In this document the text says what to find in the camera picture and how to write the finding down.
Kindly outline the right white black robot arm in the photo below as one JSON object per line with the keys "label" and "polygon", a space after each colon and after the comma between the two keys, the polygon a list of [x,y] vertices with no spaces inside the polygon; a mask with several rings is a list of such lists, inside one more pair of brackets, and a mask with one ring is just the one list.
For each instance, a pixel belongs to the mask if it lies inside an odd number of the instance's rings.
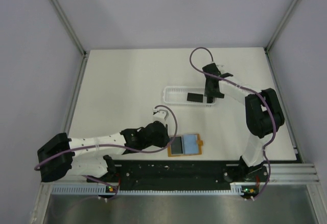
{"label": "right white black robot arm", "polygon": [[276,137],[276,132],[285,123],[277,94],[274,89],[255,90],[241,84],[230,73],[221,73],[217,65],[204,66],[205,95],[210,98],[229,96],[245,107],[249,139],[239,158],[236,170],[228,171],[229,181],[250,181],[262,169],[266,147]]}

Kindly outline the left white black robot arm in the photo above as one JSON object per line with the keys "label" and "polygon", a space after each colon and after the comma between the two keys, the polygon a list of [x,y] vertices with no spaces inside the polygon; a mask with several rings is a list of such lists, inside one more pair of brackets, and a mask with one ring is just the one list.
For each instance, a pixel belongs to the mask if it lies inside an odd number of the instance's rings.
{"label": "left white black robot arm", "polygon": [[116,174],[113,156],[145,154],[151,146],[160,152],[169,143],[168,127],[159,121],[109,136],[69,138],[67,133],[59,133],[37,151],[39,163],[34,169],[43,182],[64,176],[90,176],[108,182]]}

